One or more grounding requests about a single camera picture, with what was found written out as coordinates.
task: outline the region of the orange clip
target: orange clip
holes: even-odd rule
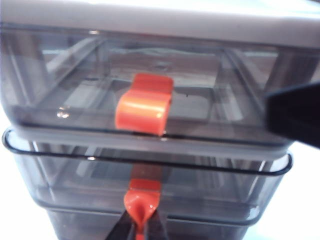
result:
[[[167,123],[173,80],[149,73],[135,75],[116,108],[115,127],[161,136]]]
[[[155,180],[132,179],[124,196],[124,206],[137,226],[135,240],[144,240],[144,226],[160,202],[161,183]]]

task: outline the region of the white surface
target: white surface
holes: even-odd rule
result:
[[[1,133],[10,125],[0,109]],[[261,220],[243,240],[319,240],[320,150],[294,143],[294,165]],[[31,199],[13,155],[0,145],[1,239],[56,240],[46,211]]]
[[[8,126],[9,120],[0,107],[0,134]],[[13,155],[2,144],[0,155],[0,239],[57,240],[46,211],[30,197]]]

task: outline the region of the black tongs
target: black tongs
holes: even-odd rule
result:
[[[105,240],[135,240],[136,224],[125,211]],[[169,240],[156,210],[144,227],[144,240]]]

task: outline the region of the white lid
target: white lid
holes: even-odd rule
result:
[[[311,0],[2,0],[1,23],[320,48]]]

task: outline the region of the plastic storage drawer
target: plastic storage drawer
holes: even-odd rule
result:
[[[46,208],[120,214],[137,168],[144,172],[139,177],[161,181],[160,213],[199,223],[255,223],[292,165],[290,155],[274,161],[200,156],[140,160],[134,158],[139,153],[124,158],[109,148],[27,141],[14,131],[7,131],[3,141],[15,153],[33,199]]]
[[[75,145],[96,135],[111,148],[184,154],[192,142],[189,151],[211,156],[206,146],[221,142],[253,146],[244,151],[252,159],[273,160],[291,142],[265,130],[264,97],[319,75],[316,51],[270,45],[10,24],[2,25],[1,42],[1,102],[16,130],[66,144],[62,135],[77,135]],[[141,72],[174,81],[169,142],[115,128],[119,99]],[[257,146],[263,151],[252,153]]]
[[[47,208],[59,240],[104,240],[118,219],[117,213],[96,213]],[[199,223],[166,219],[166,233],[172,240],[241,240],[247,226]]]

